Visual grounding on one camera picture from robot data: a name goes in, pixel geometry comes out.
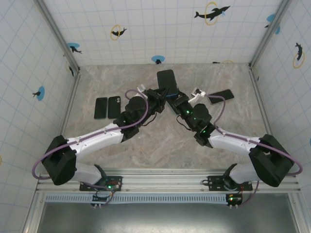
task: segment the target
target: enclosure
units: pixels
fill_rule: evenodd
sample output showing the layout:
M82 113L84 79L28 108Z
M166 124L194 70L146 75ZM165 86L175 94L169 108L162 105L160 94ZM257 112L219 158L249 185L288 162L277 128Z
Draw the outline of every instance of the enclosure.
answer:
M0 232L309 232L310 22L307 0L2 0ZM168 69L190 98L197 88L230 89L218 126L273 135L303 172L279 187L260 181L250 203L229 209L230 192L202 180L249 156L201 146L166 103L129 140L79 160L122 176L102 209L92 209L96 191L80 191L78 182L33 177L55 137L114 122L94 119L97 98L120 97L123 112L127 90L158 89L157 73ZM197 103L211 122L223 109L206 97ZM46 176L43 166L36 172Z

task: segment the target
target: white tiled wall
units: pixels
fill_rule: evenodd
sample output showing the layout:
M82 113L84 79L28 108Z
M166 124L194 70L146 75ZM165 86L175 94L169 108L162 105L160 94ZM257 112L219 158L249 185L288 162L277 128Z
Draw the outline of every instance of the white tiled wall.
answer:
M0 0L0 232L21 232L34 162L58 135L73 83L33 0ZM42 101L33 97L45 87Z
M303 165L298 177L311 210L311 1L294 0L281 29L256 72L274 135ZM293 64L296 43L301 44L304 54Z
M230 6L208 26L207 4ZM250 62L281 0L45 0L79 65ZM211 13L216 6L207 8ZM111 30L127 30L118 39Z

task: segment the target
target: smartphone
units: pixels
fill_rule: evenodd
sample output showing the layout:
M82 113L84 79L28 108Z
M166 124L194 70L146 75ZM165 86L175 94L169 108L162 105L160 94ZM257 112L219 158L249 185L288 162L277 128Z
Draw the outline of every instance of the smartphone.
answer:
M107 116L107 98L97 98L95 103L94 119L105 119Z
M159 88L168 88L166 97L178 96L178 86L174 72L171 69L159 71L157 74Z
M220 92L216 92L216 93L213 93L210 95L211 96L222 96L222 97L224 97L225 100L230 100L230 99L234 98L233 93L229 89L224 90L224 91L220 91ZM221 98L210 98L209 97L208 99L209 99L209 102L211 104L217 104L217 103L223 102L223 100Z
M120 96L109 97L108 99L108 118L116 119L121 115Z

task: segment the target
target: ventilation grille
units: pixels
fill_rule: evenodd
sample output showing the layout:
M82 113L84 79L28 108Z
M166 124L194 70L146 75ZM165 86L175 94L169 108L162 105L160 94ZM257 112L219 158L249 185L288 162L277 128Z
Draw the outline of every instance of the ventilation grille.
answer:
M46 202L104 203L92 201L93 194L48 194ZM225 194L123 194L116 193L111 204L125 203L216 203L226 204Z

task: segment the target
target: granite surface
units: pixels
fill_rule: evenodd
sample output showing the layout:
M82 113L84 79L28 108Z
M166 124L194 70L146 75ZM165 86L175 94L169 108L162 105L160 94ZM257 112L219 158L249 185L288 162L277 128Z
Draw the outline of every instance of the granite surface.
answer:
M100 129L111 119L94 119L98 97L121 96L121 110L128 100L124 93L139 84L157 88L156 73L172 69L179 89L190 96L195 87L211 94L231 89L235 98L229 100L218 125L230 132L248 136L263 136L265 128L246 64L177 64L85 66L74 98L65 137L76 137ZM206 104L216 119L222 104ZM176 122L176 115L166 104L162 114L132 139L111 145L84 158L86 164L111 168L228 168L232 163L250 162L249 158L222 149L200 146Z

